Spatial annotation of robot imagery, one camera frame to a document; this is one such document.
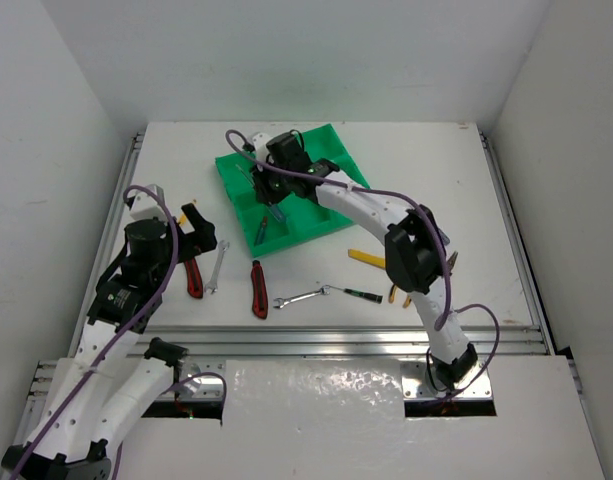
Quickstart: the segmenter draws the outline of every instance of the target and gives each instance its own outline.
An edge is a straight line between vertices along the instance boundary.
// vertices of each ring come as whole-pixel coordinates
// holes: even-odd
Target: yellow tool
[[[362,252],[361,250],[355,250],[352,248],[348,249],[348,256],[355,260],[359,260],[360,262],[367,263],[368,265],[372,265],[373,267],[381,268],[382,270],[386,269],[386,260],[382,257],[377,257],[375,255],[371,255],[369,253]],[[453,268],[455,268],[455,262],[457,261],[457,251],[453,252],[452,255],[448,258],[448,269],[453,273]],[[397,285],[393,284],[390,287],[390,292],[388,293],[388,303],[395,302],[395,294],[397,293]],[[403,308],[408,308],[411,304],[411,298],[407,295],[406,300],[404,301]]]
[[[348,249],[348,256],[360,262],[372,265],[373,267],[386,270],[386,260],[382,257],[376,257],[375,255],[370,255],[369,253],[362,252],[361,250],[354,250],[352,248]]]

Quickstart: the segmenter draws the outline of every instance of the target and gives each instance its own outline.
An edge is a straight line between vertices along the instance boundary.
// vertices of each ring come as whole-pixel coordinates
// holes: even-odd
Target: white wall
[[[0,458],[66,354],[123,152],[41,3],[0,1]]]
[[[494,143],[613,478],[613,0],[556,0]]]
[[[42,0],[124,134],[154,120],[489,128],[549,0]]]

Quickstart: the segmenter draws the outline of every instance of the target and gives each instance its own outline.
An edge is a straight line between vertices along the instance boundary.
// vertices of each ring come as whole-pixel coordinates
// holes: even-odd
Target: red utility knife
[[[202,282],[202,276],[199,273],[195,257],[184,262],[184,268],[186,268],[188,294],[193,298],[204,298],[204,282]]]
[[[253,270],[250,272],[253,280],[253,313],[257,318],[266,320],[268,317],[268,295],[266,294],[266,281],[262,264],[253,260]]]

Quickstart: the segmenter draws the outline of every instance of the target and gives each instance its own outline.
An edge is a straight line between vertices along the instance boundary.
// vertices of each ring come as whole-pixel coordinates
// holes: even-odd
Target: yellow handle
[[[361,250],[354,250],[352,248],[348,249],[348,256],[360,262],[372,265],[373,267],[381,268],[382,270],[386,269],[386,260],[382,257],[376,257],[375,255],[370,255],[369,253],[362,252]]]

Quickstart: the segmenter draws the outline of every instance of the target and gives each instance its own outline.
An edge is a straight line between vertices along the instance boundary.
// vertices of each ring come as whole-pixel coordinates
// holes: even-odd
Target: silver wrench
[[[291,303],[299,302],[300,300],[306,300],[307,298],[316,297],[317,295],[328,295],[330,293],[330,287],[328,285],[324,285],[319,290],[315,290],[313,292],[303,293],[301,295],[297,295],[295,297],[290,298],[276,298],[273,300],[273,307],[275,308],[284,308],[286,305],[290,305]]]
[[[219,251],[217,252],[217,260],[215,261],[215,266],[213,267],[213,274],[210,276],[210,280],[204,286],[204,291],[207,292],[210,290],[210,293],[213,294],[217,291],[217,277],[219,277],[219,270],[222,268],[222,260],[224,260],[224,253],[230,247],[230,243],[220,240],[217,248]]]

